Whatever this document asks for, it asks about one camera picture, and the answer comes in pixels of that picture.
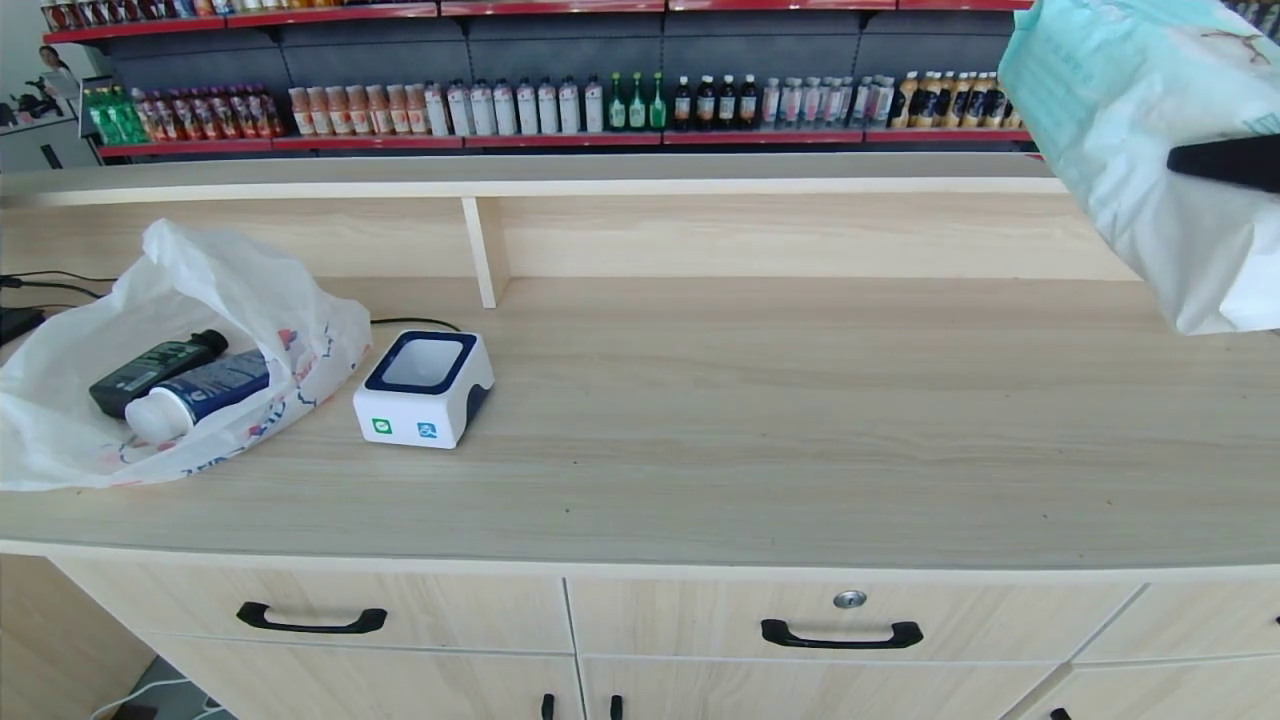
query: black cable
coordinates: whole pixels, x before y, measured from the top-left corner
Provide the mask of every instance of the black cable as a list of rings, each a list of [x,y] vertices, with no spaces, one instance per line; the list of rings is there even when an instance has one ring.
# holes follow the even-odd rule
[[[398,323],[428,323],[428,324],[431,324],[431,325],[440,325],[440,327],[444,327],[444,328],[449,328],[451,331],[453,331],[456,333],[462,332],[462,328],[454,325],[453,323],[445,323],[444,320],[436,320],[434,318],[380,318],[378,320],[372,320],[370,324],[371,325],[390,325],[390,324],[398,324]]]

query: green bottle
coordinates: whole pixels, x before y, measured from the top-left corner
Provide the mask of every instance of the green bottle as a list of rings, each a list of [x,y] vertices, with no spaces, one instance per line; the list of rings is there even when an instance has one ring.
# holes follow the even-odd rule
[[[627,106],[622,104],[622,73],[613,73],[613,100],[609,101],[609,129],[627,129]]]
[[[649,127],[667,127],[667,104],[662,101],[662,73],[653,73],[653,104],[649,105]]]
[[[640,73],[631,73],[631,129],[644,129],[645,106],[640,92]]]

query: white plastic bag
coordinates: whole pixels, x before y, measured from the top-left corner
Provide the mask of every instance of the white plastic bag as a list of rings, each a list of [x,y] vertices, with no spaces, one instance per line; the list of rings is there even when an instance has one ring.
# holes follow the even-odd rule
[[[323,292],[302,264],[230,232],[168,220],[110,295],[41,325],[0,369],[0,489],[183,478],[244,452],[323,402],[370,348],[369,311]],[[150,446],[102,414],[91,384],[169,340],[216,329],[256,345],[270,386]]]
[[[1280,199],[1169,151],[1280,133],[1280,47],[1217,0],[1038,0],[1000,78],[1046,161],[1185,334],[1280,328]]]

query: cabinet door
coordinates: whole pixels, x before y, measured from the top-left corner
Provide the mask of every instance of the cabinet door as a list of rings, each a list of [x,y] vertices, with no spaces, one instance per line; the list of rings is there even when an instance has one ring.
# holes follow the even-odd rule
[[[1052,665],[582,659],[589,720],[997,720]]]
[[[145,634],[238,720],[581,720],[573,659],[276,644]]]

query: black bottle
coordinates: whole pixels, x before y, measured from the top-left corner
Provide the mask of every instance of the black bottle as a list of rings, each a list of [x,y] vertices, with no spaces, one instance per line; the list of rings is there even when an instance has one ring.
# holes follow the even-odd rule
[[[186,342],[161,342],[90,386],[88,395],[102,413],[123,420],[125,405],[169,378],[212,363],[224,350],[227,338],[218,331],[195,333]]]

